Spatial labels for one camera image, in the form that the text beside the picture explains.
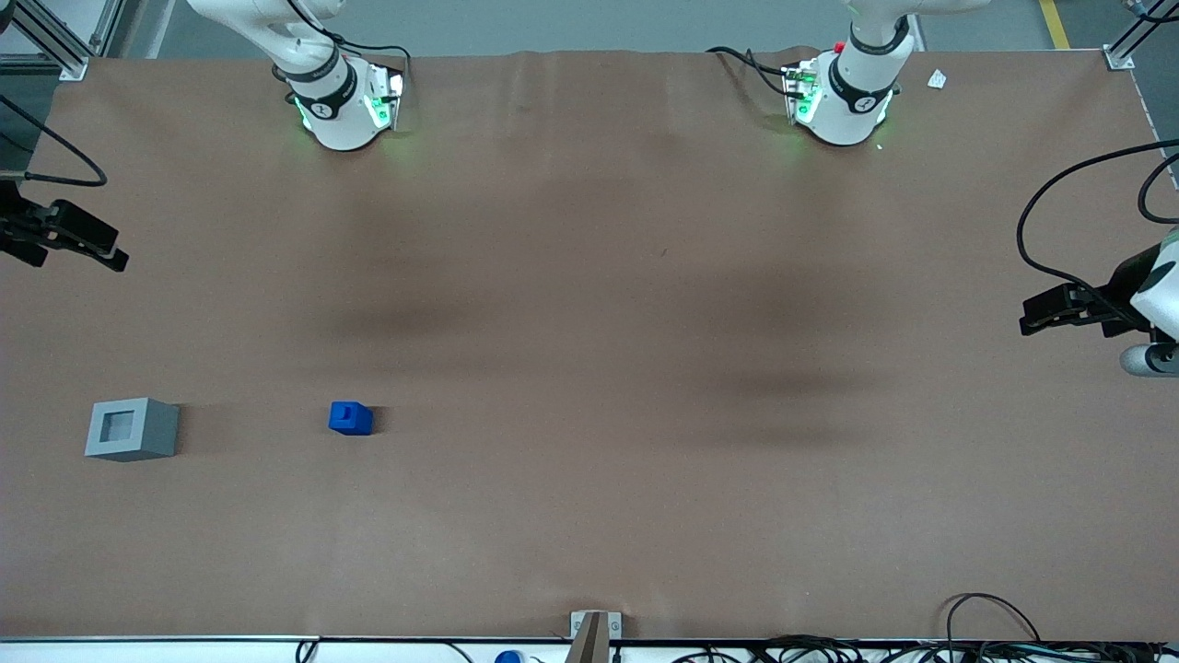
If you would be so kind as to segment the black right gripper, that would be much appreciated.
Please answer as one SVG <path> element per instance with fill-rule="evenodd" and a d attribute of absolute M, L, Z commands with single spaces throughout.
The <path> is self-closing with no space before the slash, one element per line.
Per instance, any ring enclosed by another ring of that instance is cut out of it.
<path fill-rule="evenodd" d="M 119 231 L 106 222 L 88 214 L 83 206 L 70 201 L 54 201 L 42 205 L 26 198 L 18 191 L 17 180 L 1 180 L 1 251 L 34 268 L 41 268 L 54 248 L 53 232 L 60 238 L 72 239 L 91 251 L 112 251 L 106 256 L 94 256 L 103 267 L 114 273 L 125 273 L 127 252 L 117 248 Z"/>

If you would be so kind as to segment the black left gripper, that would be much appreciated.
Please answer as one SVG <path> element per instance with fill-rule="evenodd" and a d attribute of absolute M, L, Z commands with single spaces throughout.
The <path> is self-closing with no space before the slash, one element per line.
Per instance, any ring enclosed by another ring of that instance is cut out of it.
<path fill-rule="evenodd" d="M 1104 303 L 1091 293 L 1091 288 L 1082 288 L 1078 283 L 1060 283 L 1035 297 L 1026 298 L 1025 316 L 1020 319 L 1021 336 L 1032 336 L 1058 327 L 1102 324 L 1104 337 L 1117 337 L 1129 332 L 1144 332 L 1150 337 L 1162 337 L 1162 332 L 1155 332 L 1155 324 L 1131 303 L 1137 295 L 1142 297 L 1147 294 L 1153 295 L 1162 281 L 1162 263 L 1159 262 L 1159 256 L 1161 256 L 1161 244 L 1155 244 L 1117 265 L 1109 282 L 1102 288 L 1104 298 L 1117 309 L 1109 320 L 1104 320 L 1104 316 L 1096 319 L 1091 316 L 1094 313 L 1102 314 Z M 1033 319 L 1033 316 L 1048 316 L 1048 319 Z"/>

